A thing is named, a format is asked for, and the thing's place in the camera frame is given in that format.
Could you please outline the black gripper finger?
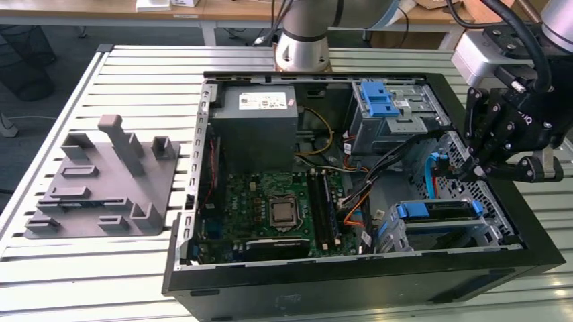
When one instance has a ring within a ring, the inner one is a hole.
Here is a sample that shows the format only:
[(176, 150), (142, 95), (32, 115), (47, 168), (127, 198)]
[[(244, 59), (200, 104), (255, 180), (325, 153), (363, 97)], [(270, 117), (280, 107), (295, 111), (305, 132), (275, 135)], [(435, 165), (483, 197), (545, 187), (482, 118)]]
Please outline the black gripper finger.
[(488, 178), (513, 182), (560, 182), (564, 179), (564, 169), (557, 157), (545, 158), (525, 156), (517, 164), (497, 163), (481, 166)]
[(461, 181), (481, 180), (504, 155), (506, 139), (513, 133), (513, 122), (505, 121), (505, 116), (506, 104), (500, 95), (469, 87), (462, 132), (469, 157), (461, 166)]

